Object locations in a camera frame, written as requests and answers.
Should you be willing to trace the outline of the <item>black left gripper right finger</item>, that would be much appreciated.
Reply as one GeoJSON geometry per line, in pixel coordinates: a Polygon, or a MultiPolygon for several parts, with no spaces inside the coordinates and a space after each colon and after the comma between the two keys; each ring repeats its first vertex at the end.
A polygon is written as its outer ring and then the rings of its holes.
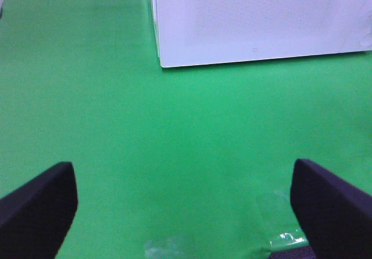
{"type": "Polygon", "coordinates": [[[317,258],[371,258],[371,195],[297,159],[290,203],[317,258]]]}

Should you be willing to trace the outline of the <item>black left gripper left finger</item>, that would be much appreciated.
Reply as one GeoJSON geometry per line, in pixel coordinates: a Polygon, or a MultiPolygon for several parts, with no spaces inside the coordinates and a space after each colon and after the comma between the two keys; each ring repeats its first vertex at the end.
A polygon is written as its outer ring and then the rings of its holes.
{"type": "Polygon", "coordinates": [[[1,258],[55,258],[78,208],[71,162],[59,162],[1,198],[1,258]]]}

